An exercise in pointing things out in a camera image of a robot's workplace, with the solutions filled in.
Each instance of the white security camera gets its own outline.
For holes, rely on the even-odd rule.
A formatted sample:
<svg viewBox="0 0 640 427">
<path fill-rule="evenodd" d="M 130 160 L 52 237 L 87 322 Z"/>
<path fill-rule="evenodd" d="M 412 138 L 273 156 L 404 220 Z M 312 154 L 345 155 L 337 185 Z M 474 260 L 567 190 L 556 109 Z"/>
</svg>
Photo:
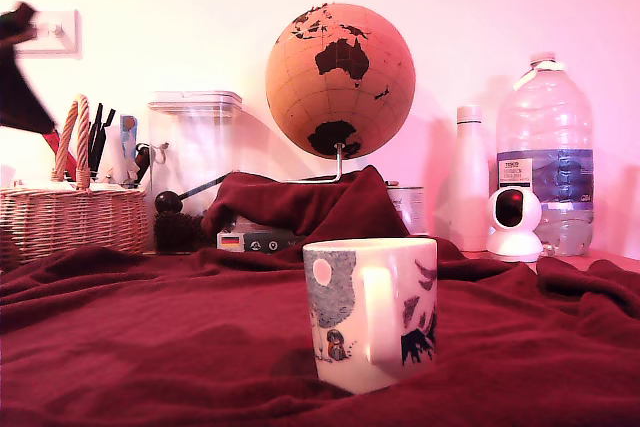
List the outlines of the white security camera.
<svg viewBox="0 0 640 427">
<path fill-rule="evenodd" d="M 487 250 L 507 262 L 535 262 L 542 243 L 533 233 L 542 218 L 538 197 L 524 187 L 503 187 L 489 198 L 488 215 L 495 229 Z"/>
</svg>

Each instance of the wicker basket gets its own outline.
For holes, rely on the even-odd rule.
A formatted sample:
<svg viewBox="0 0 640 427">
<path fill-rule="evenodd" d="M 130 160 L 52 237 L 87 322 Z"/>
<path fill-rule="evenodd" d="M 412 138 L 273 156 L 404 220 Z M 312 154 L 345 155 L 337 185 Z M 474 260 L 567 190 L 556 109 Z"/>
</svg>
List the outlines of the wicker basket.
<svg viewBox="0 0 640 427">
<path fill-rule="evenodd" d="M 62 179 L 78 117 L 77 183 L 72 184 Z M 60 138 L 55 183 L 0 189 L 0 270 L 81 245 L 142 252 L 148 235 L 144 190 L 91 184 L 88 150 L 89 105 L 79 95 Z"/>
</svg>

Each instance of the mug handle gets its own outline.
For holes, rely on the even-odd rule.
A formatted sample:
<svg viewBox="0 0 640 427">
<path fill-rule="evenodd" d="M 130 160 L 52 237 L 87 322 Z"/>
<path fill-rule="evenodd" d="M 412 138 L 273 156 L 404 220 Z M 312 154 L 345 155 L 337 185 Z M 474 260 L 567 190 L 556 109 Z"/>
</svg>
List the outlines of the mug handle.
<svg viewBox="0 0 640 427">
<path fill-rule="evenodd" d="M 391 272 L 383 267 L 366 266 L 361 270 L 361 277 L 367 317 L 367 360 L 372 364 L 399 361 L 402 333 Z"/>
</svg>

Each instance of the wall switch plate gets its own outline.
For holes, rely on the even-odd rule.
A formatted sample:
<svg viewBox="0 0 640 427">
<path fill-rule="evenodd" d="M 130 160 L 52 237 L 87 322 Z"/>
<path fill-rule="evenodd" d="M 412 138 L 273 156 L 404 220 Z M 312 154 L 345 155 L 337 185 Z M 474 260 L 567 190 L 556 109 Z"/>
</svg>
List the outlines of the wall switch plate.
<svg viewBox="0 0 640 427">
<path fill-rule="evenodd" d="M 78 51 L 78 11 L 41 11 L 31 19 L 38 36 L 16 45 L 20 54 L 73 54 Z"/>
</svg>

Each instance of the bottle label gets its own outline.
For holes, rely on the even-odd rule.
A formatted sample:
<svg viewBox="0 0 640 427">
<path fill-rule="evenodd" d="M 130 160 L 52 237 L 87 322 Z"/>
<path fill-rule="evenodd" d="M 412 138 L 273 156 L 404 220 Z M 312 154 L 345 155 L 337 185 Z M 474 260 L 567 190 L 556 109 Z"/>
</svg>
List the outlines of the bottle label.
<svg viewBox="0 0 640 427">
<path fill-rule="evenodd" d="M 547 149 L 498 154 L 500 188 L 533 185 L 543 209 L 593 209 L 593 150 Z"/>
</svg>

